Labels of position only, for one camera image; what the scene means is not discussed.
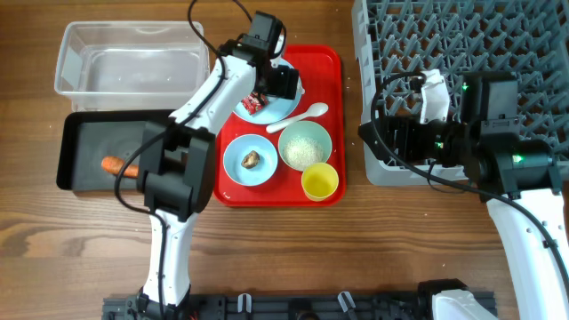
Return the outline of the red snack wrapper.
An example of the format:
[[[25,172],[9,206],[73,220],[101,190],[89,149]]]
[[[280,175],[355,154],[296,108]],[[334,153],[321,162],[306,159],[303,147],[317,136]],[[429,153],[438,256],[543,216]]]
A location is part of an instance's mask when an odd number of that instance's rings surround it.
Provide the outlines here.
[[[268,99],[264,94],[252,92],[250,95],[242,99],[245,110],[250,116],[263,110],[268,105]]]

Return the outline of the green bowl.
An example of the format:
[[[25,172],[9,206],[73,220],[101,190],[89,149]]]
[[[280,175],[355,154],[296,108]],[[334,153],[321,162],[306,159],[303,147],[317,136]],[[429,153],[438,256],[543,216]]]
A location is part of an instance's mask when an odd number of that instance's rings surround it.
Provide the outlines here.
[[[324,160],[320,163],[326,163],[333,152],[333,142],[328,131],[321,125],[312,121],[299,121],[287,126],[280,134],[278,139],[278,152],[284,163],[292,168],[283,156],[285,144],[292,138],[310,137],[316,140],[324,150]]]

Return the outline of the white rice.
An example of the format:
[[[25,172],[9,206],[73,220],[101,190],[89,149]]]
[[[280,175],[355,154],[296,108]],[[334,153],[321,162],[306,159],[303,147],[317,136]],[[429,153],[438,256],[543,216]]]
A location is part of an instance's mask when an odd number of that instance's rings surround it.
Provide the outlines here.
[[[304,171],[312,164],[324,160],[324,150],[316,140],[297,136],[284,145],[283,156],[293,169]]]

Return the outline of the small light blue bowl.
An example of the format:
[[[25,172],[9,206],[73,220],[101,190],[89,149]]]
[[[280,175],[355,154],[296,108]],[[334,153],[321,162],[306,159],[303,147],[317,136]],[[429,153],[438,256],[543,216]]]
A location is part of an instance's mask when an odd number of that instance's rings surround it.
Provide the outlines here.
[[[245,169],[241,162],[252,150],[260,155],[260,162],[252,169]],[[256,187],[267,182],[276,172],[278,154],[273,143],[267,138],[257,134],[245,134],[228,144],[222,164],[225,173],[236,184]]]

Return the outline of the brown mushroom piece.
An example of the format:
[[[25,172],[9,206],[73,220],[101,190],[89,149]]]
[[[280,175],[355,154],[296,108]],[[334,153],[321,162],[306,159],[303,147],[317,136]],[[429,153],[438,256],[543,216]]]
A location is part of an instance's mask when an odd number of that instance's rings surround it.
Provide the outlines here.
[[[252,169],[255,166],[257,166],[259,162],[260,162],[260,155],[255,150],[252,150],[244,157],[244,159],[241,162],[241,165],[245,169]]]

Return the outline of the orange carrot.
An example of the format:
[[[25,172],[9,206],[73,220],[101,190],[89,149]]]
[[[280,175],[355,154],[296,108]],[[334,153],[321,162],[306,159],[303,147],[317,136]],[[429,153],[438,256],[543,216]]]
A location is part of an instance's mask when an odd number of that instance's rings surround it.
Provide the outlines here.
[[[105,156],[101,161],[101,168],[107,172],[117,175],[124,166],[125,160],[116,156]],[[129,179],[137,179],[139,175],[139,166],[129,164],[124,170],[124,176]]]

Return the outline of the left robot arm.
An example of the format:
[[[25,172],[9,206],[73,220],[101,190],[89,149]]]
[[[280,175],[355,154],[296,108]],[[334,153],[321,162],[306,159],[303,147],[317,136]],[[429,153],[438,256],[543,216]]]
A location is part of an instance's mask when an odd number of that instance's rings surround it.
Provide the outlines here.
[[[256,12],[247,33],[219,47],[214,70],[170,114],[170,124],[146,125],[135,155],[152,246],[148,279],[136,300],[138,317],[188,318],[189,252],[196,220],[213,192],[216,136],[237,104],[253,92],[295,99],[299,72],[277,62],[285,40],[281,20]]]

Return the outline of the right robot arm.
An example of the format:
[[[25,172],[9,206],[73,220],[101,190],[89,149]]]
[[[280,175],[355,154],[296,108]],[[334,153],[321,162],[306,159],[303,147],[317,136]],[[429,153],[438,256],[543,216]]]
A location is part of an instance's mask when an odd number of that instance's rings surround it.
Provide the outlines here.
[[[480,197],[499,232],[520,317],[567,318],[563,181],[552,148],[519,136],[516,77],[465,73],[458,121],[447,117],[450,97],[437,70],[407,72],[405,79],[421,96],[421,114],[391,116],[373,101],[360,138],[376,158],[411,172],[425,159],[461,167],[461,191]]]

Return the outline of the grey dishwasher rack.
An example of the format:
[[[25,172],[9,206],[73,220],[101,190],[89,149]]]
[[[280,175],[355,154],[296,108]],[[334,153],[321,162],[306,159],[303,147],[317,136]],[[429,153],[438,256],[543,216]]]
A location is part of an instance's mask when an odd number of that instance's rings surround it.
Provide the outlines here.
[[[522,140],[553,150],[563,183],[568,178],[568,4],[565,1],[358,1],[352,10],[364,106],[373,101],[391,116],[419,116],[421,96],[407,72],[439,69],[450,96],[448,119],[461,115],[467,72],[509,72],[517,79]],[[461,167],[430,160],[411,172],[374,158],[365,145],[368,180],[380,186],[465,180]]]

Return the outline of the large light blue plate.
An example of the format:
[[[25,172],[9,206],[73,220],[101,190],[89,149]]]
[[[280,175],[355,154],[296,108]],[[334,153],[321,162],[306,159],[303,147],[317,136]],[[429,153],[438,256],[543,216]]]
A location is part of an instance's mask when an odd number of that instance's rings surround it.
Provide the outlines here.
[[[301,79],[298,80],[296,95],[293,100],[284,98],[268,97],[268,104],[260,111],[250,115],[244,105],[239,102],[234,109],[234,114],[251,124],[273,124],[287,118],[299,105],[305,90]]]

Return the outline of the white plastic spoon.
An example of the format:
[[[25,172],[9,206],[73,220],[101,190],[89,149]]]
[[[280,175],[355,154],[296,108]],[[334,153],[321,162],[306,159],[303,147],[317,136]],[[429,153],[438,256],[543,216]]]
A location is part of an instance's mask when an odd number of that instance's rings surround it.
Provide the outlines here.
[[[283,130],[288,125],[298,122],[300,120],[309,118],[309,117],[319,117],[324,115],[328,111],[329,107],[327,104],[323,102],[317,102],[312,104],[305,112],[298,114],[297,116],[292,116],[281,120],[279,122],[269,124],[266,127],[267,133],[275,133]]]

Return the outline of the yellow plastic cup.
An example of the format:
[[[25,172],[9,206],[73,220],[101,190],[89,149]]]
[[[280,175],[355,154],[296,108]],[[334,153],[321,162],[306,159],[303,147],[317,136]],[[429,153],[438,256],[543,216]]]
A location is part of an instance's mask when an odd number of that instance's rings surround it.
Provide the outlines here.
[[[312,164],[301,175],[304,194],[314,202],[321,202],[330,197],[339,184],[339,174],[327,163]]]

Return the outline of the red serving tray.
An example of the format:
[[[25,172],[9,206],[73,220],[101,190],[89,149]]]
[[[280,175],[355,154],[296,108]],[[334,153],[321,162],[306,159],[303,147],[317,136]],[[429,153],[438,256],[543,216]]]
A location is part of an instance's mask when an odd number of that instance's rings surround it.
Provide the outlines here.
[[[333,152],[327,163],[339,174],[340,184],[330,197],[322,202],[309,200],[301,187],[301,172],[290,168],[278,157],[276,172],[265,183],[256,187],[236,184],[225,173],[222,164],[224,151],[235,138],[245,134],[257,134],[267,138],[274,146],[277,133],[267,133],[268,124],[251,124],[234,113],[225,123],[217,139],[215,197],[230,207],[323,207],[338,203],[346,191],[346,161],[344,144],[344,114],[342,105],[341,59],[330,47],[324,45],[293,45],[286,50],[283,65],[300,71],[305,93],[297,108],[289,116],[305,112],[310,105],[323,102],[328,111],[314,122],[321,124],[330,134]]]

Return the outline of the clear plastic bin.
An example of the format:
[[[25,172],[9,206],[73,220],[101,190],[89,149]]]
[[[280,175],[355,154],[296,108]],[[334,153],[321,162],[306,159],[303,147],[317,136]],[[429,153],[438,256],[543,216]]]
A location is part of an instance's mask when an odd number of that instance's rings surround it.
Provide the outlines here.
[[[74,111],[180,108],[210,74],[202,32],[198,22],[71,22],[54,90]]]

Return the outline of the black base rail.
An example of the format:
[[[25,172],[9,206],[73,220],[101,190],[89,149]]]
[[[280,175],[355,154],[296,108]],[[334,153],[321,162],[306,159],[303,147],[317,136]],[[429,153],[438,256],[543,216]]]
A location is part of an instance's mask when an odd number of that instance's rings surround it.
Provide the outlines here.
[[[425,300],[415,292],[383,292],[374,295],[352,294],[358,319],[427,319]],[[282,319],[293,320],[308,312],[319,319],[349,319],[334,295],[257,296],[249,312],[239,307],[238,297],[190,295],[183,319]]]

